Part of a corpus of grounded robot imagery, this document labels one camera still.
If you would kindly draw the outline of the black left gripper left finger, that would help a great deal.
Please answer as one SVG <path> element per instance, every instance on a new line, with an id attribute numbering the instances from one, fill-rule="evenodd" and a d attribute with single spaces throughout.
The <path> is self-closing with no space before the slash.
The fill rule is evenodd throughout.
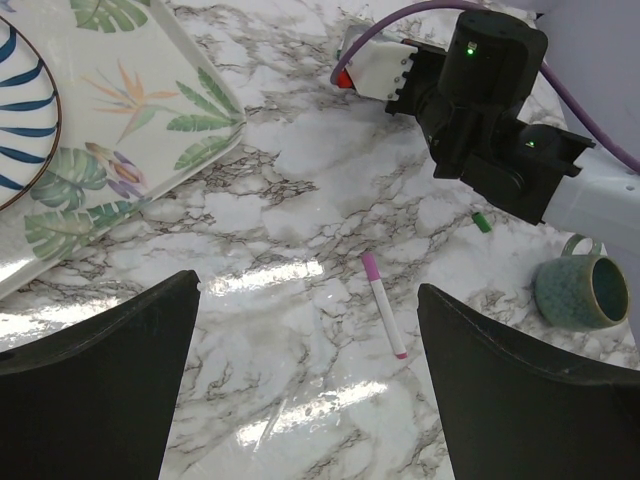
<path id="1" fill-rule="evenodd" d="M 4 479 L 156 479 L 199 307 L 180 271 L 1 354 Z"/>

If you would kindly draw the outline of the white marker with pink tip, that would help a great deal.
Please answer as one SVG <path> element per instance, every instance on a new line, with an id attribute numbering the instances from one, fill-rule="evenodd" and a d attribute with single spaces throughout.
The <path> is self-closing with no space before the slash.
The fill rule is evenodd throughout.
<path id="1" fill-rule="evenodd" d="M 407 349 L 400 336 L 382 279 L 374 282 L 369 281 L 369 283 L 371 285 L 392 351 L 398 359 L 406 359 L 408 357 Z"/>

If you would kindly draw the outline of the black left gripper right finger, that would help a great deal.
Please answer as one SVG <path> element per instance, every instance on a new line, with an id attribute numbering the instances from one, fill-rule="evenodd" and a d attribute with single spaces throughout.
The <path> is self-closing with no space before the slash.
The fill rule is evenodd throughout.
<path id="1" fill-rule="evenodd" d="M 456 478 L 638 478 L 638 371 L 549 345 L 431 284 L 418 300 Z"/>

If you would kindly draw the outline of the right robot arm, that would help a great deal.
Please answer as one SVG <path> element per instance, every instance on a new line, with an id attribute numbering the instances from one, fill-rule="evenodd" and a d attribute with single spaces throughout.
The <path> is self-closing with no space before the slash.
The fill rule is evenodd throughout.
<path id="1" fill-rule="evenodd" d="M 489 10 L 458 17 L 447 50 L 410 40 L 413 65 L 389 114 L 414 117 L 434 177 L 460 180 L 498 209 L 639 251 L 639 183 L 592 139 L 518 118 L 546 35 Z"/>

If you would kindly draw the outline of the pink pen cap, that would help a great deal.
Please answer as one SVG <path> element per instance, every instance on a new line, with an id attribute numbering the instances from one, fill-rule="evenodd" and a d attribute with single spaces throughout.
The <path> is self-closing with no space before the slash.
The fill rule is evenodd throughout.
<path id="1" fill-rule="evenodd" d="M 361 257 L 367 278 L 370 282 L 381 279 L 375 256 L 371 252 L 365 252 Z"/>

